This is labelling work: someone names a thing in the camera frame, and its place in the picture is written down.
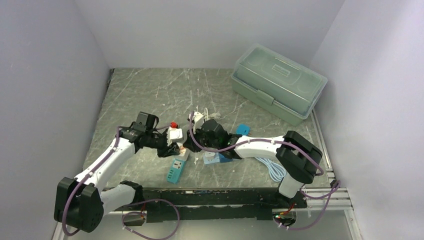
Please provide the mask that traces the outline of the blue cube adapter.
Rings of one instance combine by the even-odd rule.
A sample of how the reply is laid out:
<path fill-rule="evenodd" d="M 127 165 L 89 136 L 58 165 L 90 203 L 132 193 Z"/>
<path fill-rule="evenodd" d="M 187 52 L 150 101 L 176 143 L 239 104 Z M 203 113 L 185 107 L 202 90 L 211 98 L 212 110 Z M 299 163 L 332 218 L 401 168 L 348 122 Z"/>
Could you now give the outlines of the blue cube adapter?
<path fill-rule="evenodd" d="M 219 157 L 219 162 L 220 163 L 229 163 L 229 162 L 232 162 L 233 161 L 233 159 L 232 158 L 227 158 L 227 157 L 225 157 L 223 154 L 221 154 L 221 153 L 219 153 L 218 154 L 218 157 Z"/>

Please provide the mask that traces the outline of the teal power strip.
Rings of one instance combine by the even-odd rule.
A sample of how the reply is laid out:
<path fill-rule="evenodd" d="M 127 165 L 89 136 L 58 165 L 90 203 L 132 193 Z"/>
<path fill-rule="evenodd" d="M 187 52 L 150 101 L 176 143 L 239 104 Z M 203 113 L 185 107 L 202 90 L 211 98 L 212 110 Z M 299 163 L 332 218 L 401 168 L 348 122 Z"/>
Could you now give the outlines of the teal power strip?
<path fill-rule="evenodd" d="M 209 116 L 209 110 L 208 110 L 207 107 L 204 108 L 202 114 L 204 115 L 204 122 L 211 118 Z M 183 139 L 183 141 L 176 142 L 177 145 L 179 146 L 179 153 L 180 153 L 180 147 L 184 147 L 183 146 L 184 142 L 185 142 L 185 139 Z M 184 166 L 186 164 L 186 161 L 181 161 L 181 160 L 177 159 L 176 158 L 177 156 L 178 155 L 174 156 L 172 166 L 170 167 L 169 173 L 166 177 L 167 181 L 169 183 L 173 183 L 173 184 L 176 184 L 179 181 L 179 179 L 180 179 L 180 177 L 183 173 Z"/>

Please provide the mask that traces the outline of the white blue charger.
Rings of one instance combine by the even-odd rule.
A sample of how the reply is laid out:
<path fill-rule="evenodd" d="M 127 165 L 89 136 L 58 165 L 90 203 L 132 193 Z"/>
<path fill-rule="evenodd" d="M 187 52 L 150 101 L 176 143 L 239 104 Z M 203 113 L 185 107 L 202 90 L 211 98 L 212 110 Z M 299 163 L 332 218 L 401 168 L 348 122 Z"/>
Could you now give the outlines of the white blue charger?
<path fill-rule="evenodd" d="M 251 128 L 246 124 L 240 124 L 235 130 L 237 135 L 248 136 Z"/>

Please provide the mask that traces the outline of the light blue power strip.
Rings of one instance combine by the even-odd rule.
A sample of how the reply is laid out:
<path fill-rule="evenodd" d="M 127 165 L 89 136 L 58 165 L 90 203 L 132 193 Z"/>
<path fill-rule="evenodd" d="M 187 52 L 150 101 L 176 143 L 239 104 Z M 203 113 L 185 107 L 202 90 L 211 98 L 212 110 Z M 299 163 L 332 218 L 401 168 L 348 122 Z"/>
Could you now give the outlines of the light blue power strip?
<path fill-rule="evenodd" d="M 220 153 L 217 152 L 204 152 L 203 163 L 205 165 L 220 163 L 219 154 Z M 282 181 L 288 174 L 286 169 L 282 165 L 272 161 L 269 158 L 255 157 L 255 159 L 267 167 L 268 174 L 271 180 L 276 183 Z"/>

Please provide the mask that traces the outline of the white cube socket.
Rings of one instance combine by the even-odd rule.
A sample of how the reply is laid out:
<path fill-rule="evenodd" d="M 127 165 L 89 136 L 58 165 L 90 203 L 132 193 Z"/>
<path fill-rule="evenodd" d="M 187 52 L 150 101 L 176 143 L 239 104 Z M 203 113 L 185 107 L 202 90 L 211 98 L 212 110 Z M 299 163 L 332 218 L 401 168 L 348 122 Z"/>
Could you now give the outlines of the white cube socket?
<path fill-rule="evenodd" d="M 187 161 L 189 157 L 189 151 L 185 147 L 180 147 L 179 149 L 179 155 L 176 156 L 176 158 L 180 161 Z"/>

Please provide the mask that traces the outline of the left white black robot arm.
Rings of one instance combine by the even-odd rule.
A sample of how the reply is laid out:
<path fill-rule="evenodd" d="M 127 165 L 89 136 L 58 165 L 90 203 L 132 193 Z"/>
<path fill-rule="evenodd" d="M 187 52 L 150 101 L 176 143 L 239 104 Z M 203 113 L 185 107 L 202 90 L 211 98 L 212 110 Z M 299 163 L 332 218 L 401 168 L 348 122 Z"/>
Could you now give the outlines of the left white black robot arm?
<path fill-rule="evenodd" d="M 109 147 L 85 170 L 57 185 L 54 219 L 68 237 L 79 231 L 90 233 L 104 215 L 122 206 L 139 209 L 144 203 L 143 186 L 128 180 L 105 190 L 109 179 L 123 163 L 143 148 L 155 149 L 159 158 L 177 156 L 180 147 L 168 141 L 166 128 L 159 132 L 156 115 L 139 112 L 130 126 L 118 126 Z"/>

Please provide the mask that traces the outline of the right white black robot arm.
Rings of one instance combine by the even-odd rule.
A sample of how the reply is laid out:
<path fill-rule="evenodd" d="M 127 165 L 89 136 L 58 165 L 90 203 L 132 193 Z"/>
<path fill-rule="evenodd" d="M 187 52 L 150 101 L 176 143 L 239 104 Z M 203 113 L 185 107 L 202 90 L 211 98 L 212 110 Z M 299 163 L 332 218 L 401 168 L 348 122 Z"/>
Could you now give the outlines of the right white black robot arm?
<path fill-rule="evenodd" d="M 206 151 L 219 153 L 227 159 L 278 161 L 286 170 L 275 194 L 276 203 L 282 208 L 295 201 L 302 186 L 311 184 L 315 176 L 325 173 L 320 167 L 323 153 L 296 131 L 289 130 L 276 137 L 250 137 L 228 133 L 214 119 L 203 122 L 199 129 L 196 129 L 194 120 L 188 122 L 187 140 L 183 146 L 194 153 Z"/>

